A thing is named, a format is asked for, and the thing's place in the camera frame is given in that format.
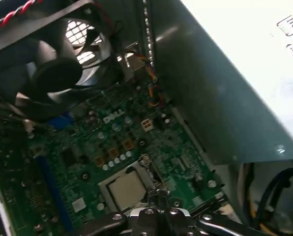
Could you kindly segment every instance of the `red and black wire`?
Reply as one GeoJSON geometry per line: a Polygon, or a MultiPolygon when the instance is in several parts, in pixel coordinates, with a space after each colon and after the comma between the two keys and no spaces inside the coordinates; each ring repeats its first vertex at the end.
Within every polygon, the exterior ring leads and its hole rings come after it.
{"type": "Polygon", "coordinates": [[[5,26],[11,18],[24,14],[32,5],[43,2],[43,0],[29,0],[23,6],[18,7],[15,11],[9,12],[5,17],[0,19],[0,28],[5,26]]]}

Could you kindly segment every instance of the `blue ram slot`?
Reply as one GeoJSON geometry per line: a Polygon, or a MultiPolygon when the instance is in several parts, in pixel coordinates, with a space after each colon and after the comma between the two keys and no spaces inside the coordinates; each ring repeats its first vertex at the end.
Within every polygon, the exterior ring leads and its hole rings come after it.
{"type": "Polygon", "coordinates": [[[36,159],[38,166],[43,174],[43,177],[48,185],[50,193],[55,200],[64,229],[66,230],[66,232],[71,232],[74,230],[72,226],[72,221],[61,199],[60,192],[56,187],[55,178],[47,164],[47,159],[45,156],[38,156],[36,159]]]}

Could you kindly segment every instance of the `black cable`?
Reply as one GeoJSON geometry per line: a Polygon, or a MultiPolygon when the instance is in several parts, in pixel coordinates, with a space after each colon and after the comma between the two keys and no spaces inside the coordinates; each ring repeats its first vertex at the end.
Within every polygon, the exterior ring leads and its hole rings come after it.
{"type": "Polygon", "coordinates": [[[265,211],[266,203],[267,203],[268,199],[270,198],[271,192],[273,191],[274,187],[276,187],[276,185],[279,184],[280,181],[283,181],[284,179],[290,179],[291,177],[293,177],[293,168],[289,168],[289,169],[281,171],[269,183],[269,185],[267,186],[267,188],[264,191],[264,194],[263,194],[261,201],[259,203],[259,206],[258,206],[256,217],[253,222],[254,229],[259,229],[260,222],[261,222],[263,213],[265,211]]]}
{"type": "Polygon", "coordinates": [[[281,181],[278,186],[274,189],[274,192],[272,194],[269,206],[273,209],[272,212],[267,216],[266,220],[270,221],[272,217],[274,216],[275,209],[278,205],[279,199],[283,193],[283,190],[290,186],[290,180],[285,179],[281,181]]]}
{"type": "MultiPolygon", "coordinates": [[[[253,217],[251,216],[250,214],[250,204],[249,204],[249,189],[250,189],[250,186],[254,180],[254,177],[255,177],[255,173],[254,173],[254,163],[251,163],[251,166],[249,168],[249,171],[246,175],[246,179],[245,179],[245,188],[244,188],[244,202],[243,202],[243,213],[244,215],[247,217],[247,220],[248,220],[248,223],[249,223],[249,226],[252,226],[252,223],[253,223],[253,217]]],[[[282,181],[281,183],[281,186],[286,186],[285,185],[285,181],[282,181]]],[[[273,232],[274,234],[276,235],[279,235],[279,236],[293,236],[293,234],[285,234],[277,229],[275,229],[274,227],[272,227],[271,225],[267,224],[266,222],[264,222],[262,219],[261,219],[261,223],[266,227],[268,228],[271,232],[273,232]]]]}

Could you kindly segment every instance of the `connector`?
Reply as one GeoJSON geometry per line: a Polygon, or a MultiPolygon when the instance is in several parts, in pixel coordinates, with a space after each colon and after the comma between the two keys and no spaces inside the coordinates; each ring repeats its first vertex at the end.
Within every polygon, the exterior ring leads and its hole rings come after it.
{"type": "Polygon", "coordinates": [[[145,119],[141,122],[141,125],[142,125],[142,128],[145,132],[148,132],[152,129],[154,129],[154,126],[153,126],[153,123],[152,123],[152,120],[150,119],[145,119]]]}

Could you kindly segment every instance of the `silver metal panel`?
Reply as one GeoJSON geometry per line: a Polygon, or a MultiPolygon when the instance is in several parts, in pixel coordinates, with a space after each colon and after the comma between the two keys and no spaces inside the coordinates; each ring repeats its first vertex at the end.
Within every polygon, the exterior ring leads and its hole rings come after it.
{"type": "Polygon", "coordinates": [[[217,165],[293,159],[293,12],[251,4],[151,0],[157,73],[217,165]]]}

